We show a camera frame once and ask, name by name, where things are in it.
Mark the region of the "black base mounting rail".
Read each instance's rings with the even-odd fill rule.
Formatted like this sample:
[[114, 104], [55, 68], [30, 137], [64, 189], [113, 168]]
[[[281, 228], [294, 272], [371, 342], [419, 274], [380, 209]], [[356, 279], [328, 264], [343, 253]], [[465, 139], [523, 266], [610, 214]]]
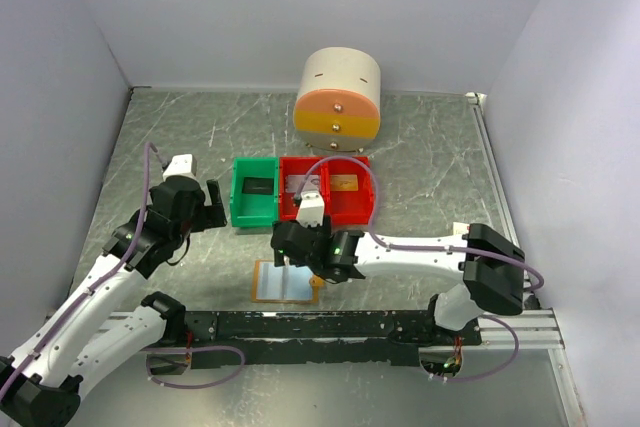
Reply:
[[239, 363], [235, 352], [204, 352], [208, 346], [240, 350], [247, 365], [381, 362], [419, 367], [428, 349], [450, 353], [457, 339], [464, 346], [480, 345], [478, 322], [454, 332], [438, 327], [429, 310], [188, 311], [152, 346], [193, 349], [195, 369]]

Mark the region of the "gold VIP card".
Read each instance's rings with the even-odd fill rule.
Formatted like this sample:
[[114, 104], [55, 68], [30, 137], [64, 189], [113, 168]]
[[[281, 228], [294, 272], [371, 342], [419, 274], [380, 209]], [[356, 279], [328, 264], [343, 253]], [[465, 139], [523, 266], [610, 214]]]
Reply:
[[330, 189], [335, 192], [355, 192], [359, 190], [356, 174], [335, 174], [330, 176]]

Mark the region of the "silver card with black stripe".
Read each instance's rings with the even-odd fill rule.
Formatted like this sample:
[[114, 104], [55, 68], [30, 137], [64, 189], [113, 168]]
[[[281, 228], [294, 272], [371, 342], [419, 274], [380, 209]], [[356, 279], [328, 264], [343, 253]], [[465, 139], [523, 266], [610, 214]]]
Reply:
[[302, 192], [320, 191], [321, 177], [316, 174], [310, 175], [308, 178], [305, 178], [304, 174], [291, 174], [285, 177], [284, 187], [286, 193], [295, 194], [300, 186], [302, 186]]

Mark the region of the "tan leather card holder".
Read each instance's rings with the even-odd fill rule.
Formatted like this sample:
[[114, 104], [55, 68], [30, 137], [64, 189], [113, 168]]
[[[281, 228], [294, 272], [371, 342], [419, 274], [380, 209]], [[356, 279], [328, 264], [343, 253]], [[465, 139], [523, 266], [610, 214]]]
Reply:
[[254, 303], [314, 305], [319, 302], [325, 281], [308, 267], [284, 265], [257, 260], [254, 266], [251, 301]]

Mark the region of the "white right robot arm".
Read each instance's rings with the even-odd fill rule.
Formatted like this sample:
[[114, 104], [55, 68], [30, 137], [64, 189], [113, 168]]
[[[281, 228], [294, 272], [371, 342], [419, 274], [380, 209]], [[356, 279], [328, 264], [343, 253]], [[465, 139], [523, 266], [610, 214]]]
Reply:
[[524, 252], [491, 227], [472, 223], [463, 234], [433, 238], [376, 237], [332, 231], [330, 221], [306, 227], [278, 222], [270, 241], [274, 263], [307, 267], [334, 283], [383, 275], [421, 275], [453, 286], [436, 295], [424, 321], [426, 337], [443, 345], [483, 313], [518, 316], [524, 308]]

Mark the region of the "aluminium frame rail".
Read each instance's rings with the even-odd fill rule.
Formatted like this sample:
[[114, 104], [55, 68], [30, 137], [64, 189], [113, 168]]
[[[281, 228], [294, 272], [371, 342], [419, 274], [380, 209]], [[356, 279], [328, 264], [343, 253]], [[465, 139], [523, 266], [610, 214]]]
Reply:
[[[498, 212], [502, 228], [507, 238], [516, 246], [519, 246], [519, 239], [509, 210], [506, 195], [502, 187], [495, 156], [493, 154], [488, 131], [483, 118], [482, 102], [485, 100], [485, 95], [477, 92], [468, 92], [465, 95], [465, 98], [471, 106], [478, 135], [481, 139], [485, 161], [490, 171], [490, 182], [498, 203]], [[565, 345], [553, 310], [541, 309], [538, 303], [538, 298], [534, 292], [525, 292], [524, 302], [524, 326], [515, 327], [516, 332], [525, 338], [524, 347], [549, 350], [563, 349]]]

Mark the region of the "red bin with gold card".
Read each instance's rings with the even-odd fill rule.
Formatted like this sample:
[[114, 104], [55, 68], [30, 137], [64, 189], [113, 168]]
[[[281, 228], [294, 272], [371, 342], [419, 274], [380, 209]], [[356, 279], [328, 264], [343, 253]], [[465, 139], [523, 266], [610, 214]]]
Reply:
[[[329, 161], [322, 166], [327, 169], [329, 206], [325, 213], [331, 217], [334, 226], [365, 225], [370, 218], [375, 195], [368, 172], [358, 163], [344, 159]], [[335, 192], [330, 189], [330, 176], [335, 174], [356, 174], [359, 190], [355, 192]]]

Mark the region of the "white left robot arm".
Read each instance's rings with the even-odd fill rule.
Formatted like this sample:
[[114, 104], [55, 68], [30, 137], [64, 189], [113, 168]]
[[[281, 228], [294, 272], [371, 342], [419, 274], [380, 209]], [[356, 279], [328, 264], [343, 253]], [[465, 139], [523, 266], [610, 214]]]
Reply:
[[147, 190], [143, 208], [114, 230], [93, 267], [51, 318], [1, 360], [1, 410], [20, 426], [65, 426], [81, 400], [138, 351], [187, 335], [186, 308], [162, 292], [146, 296], [123, 325], [99, 328], [193, 233], [224, 227], [217, 181], [174, 175]]

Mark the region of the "round three-drawer mini cabinet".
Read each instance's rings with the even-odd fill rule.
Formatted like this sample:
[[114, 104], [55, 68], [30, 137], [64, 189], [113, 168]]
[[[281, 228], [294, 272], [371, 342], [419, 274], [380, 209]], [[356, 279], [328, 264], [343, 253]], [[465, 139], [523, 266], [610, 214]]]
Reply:
[[305, 62], [293, 111], [299, 137], [314, 148], [356, 152], [381, 126], [381, 70], [369, 54], [327, 47]]

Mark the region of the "red bin with silver card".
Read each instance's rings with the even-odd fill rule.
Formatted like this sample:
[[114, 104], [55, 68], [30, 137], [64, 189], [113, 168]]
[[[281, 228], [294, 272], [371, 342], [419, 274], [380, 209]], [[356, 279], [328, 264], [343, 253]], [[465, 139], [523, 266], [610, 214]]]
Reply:
[[[298, 212], [298, 206], [293, 200], [295, 194], [285, 192], [285, 177], [291, 174], [305, 175], [319, 160], [319, 156], [283, 156], [279, 159], [279, 218], [281, 220], [295, 220]], [[319, 192], [324, 199], [325, 208], [328, 208], [329, 194], [326, 173], [326, 167], [320, 166], [317, 167], [311, 175], [316, 174], [321, 177], [321, 190]]]

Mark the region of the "white red card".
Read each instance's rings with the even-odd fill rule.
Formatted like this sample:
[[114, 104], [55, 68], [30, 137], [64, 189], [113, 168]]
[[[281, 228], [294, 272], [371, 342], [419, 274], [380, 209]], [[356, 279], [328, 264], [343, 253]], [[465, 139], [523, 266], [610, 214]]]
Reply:
[[454, 235], [465, 235], [469, 232], [469, 230], [470, 225], [468, 223], [455, 221], [452, 224], [452, 232]]

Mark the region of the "green plastic bin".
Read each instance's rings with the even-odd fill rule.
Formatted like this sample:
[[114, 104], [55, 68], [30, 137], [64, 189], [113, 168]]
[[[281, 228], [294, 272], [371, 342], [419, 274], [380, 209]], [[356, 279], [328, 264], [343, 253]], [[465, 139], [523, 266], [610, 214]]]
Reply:
[[[268, 195], [242, 193], [245, 177], [274, 179], [274, 192]], [[279, 159], [277, 157], [236, 157], [233, 163], [230, 211], [236, 228], [267, 228], [279, 217]]]

